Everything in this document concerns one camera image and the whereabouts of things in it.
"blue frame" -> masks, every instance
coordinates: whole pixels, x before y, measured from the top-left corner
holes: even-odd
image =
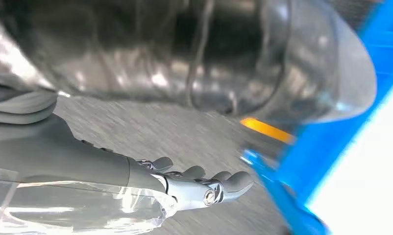
[[[268,167],[262,156],[253,150],[243,154],[243,159],[256,171],[294,234],[328,234],[305,204],[338,156],[393,88],[393,0],[380,4],[363,29],[361,39],[377,73],[377,96],[369,110],[348,120],[304,126],[278,169]]]

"orange reflector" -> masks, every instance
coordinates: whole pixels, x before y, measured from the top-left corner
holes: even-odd
[[[265,123],[263,123],[259,120],[256,120],[252,117],[251,118],[250,117],[244,118],[244,119],[240,120],[240,123],[241,123],[241,125],[249,128],[251,130],[260,132],[263,135],[272,137],[273,139],[280,140],[285,143],[292,143],[293,140],[295,139],[295,137],[292,136],[291,134],[284,132],[280,129],[277,129],[276,127],[265,124]]]

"asphalt road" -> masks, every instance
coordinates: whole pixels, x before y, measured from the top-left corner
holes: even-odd
[[[175,169],[193,165],[207,176],[249,167],[239,159],[246,132],[235,120],[174,106],[60,98],[55,113],[74,135],[135,159],[168,156]],[[238,201],[179,211],[152,235],[282,235],[284,224],[256,181]]]

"clear plastic cover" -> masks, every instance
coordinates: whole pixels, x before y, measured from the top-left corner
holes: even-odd
[[[2,0],[0,83],[296,123],[349,118],[373,102],[371,59],[328,4],[201,2]]]
[[[176,213],[161,192],[103,184],[57,181],[17,183],[0,169],[1,234],[142,234]]]

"robotic hand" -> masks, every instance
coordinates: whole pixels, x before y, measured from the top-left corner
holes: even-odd
[[[137,162],[154,171],[152,176],[160,180],[167,195],[175,198],[178,211],[205,208],[215,203],[235,200],[253,185],[252,178],[244,171],[234,175],[222,171],[211,179],[204,179],[205,171],[198,165],[184,172],[163,173],[173,166],[172,161],[167,157],[154,162],[147,160]]]

